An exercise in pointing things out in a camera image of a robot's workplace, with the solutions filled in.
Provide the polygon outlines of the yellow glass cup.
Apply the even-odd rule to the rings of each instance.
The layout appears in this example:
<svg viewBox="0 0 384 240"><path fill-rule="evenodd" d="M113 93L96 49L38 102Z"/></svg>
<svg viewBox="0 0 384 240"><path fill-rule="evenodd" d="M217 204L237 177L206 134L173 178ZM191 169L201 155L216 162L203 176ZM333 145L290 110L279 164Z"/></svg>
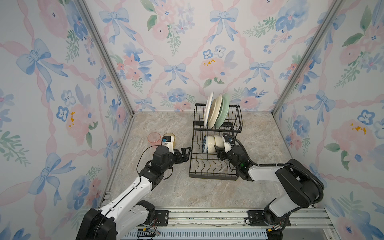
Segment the yellow glass cup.
<svg viewBox="0 0 384 240"><path fill-rule="evenodd" d="M166 134L164 134L163 137L164 137L164 138L165 138L165 137L170 137L172 142L174 142L175 139L176 139L176 136L175 136L173 133L166 133Z"/></svg>

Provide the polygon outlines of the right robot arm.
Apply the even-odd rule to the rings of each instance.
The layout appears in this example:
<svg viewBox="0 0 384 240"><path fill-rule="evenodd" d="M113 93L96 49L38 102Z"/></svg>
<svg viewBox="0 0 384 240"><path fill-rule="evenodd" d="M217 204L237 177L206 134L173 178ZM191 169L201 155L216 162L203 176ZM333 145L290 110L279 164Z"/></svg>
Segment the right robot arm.
<svg viewBox="0 0 384 240"><path fill-rule="evenodd" d="M220 160L228 160L236 174L249 182L278 182L284 193L267 204L260 220L249 223L264 223L276 230L276 226L285 227L292 213L321 202L325 186L314 174L297 160L291 159L285 164L256 164L241 146L230 150L215 146Z"/></svg>

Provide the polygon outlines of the cream ribbed bowl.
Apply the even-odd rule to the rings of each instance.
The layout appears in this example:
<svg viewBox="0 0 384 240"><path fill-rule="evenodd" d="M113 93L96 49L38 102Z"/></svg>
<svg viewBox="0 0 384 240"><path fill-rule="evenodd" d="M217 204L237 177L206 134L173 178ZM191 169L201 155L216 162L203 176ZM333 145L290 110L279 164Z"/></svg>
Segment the cream ribbed bowl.
<svg viewBox="0 0 384 240"><path fill-rule="evenodd" d="M209 149L208 154L213 154L216 151L215 147L218 148L224 148L224 142L223 140L225 137L221 136L209 136Z"/></svg>

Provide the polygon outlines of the blue floral bowl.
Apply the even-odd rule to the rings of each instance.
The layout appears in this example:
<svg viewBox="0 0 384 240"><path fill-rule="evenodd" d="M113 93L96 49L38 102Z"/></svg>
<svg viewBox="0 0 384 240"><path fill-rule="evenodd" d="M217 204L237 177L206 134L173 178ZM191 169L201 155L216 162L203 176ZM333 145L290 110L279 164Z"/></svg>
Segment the blue floral bowl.
<svg viewBox="0 0 384 240"><path fill-rule="evenodd" d="M209 136L204 136L202 144L202 153L207 154L209 149Z"/></svg>

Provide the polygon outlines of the pink glass cup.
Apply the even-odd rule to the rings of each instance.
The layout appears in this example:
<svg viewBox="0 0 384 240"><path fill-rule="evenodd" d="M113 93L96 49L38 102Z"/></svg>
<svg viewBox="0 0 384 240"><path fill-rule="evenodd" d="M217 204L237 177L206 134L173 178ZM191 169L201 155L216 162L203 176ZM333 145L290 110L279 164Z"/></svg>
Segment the pink glass cup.
<svg viewBox="0 0 384 240"><path fill-rule="evenodd" d="M148 135L147 140L151 146L161 146L162 136L157 132L152 132Z"/></svg>

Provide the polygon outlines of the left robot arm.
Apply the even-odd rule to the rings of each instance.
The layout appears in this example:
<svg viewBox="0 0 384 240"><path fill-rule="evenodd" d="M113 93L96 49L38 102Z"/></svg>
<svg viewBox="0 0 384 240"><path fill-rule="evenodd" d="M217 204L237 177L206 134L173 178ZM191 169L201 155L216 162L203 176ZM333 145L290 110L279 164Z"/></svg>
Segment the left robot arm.
<svg viewBox="0 0 384 240"><path fill-rule="evenodd" d="M156 207L144 197L165 179L167 170L187 162L191 150L188 147L170 151L166 146L157 146L152 159L123 193L104 207L87 211L76 239L120 240L139 225L154 224Z"/></svg>

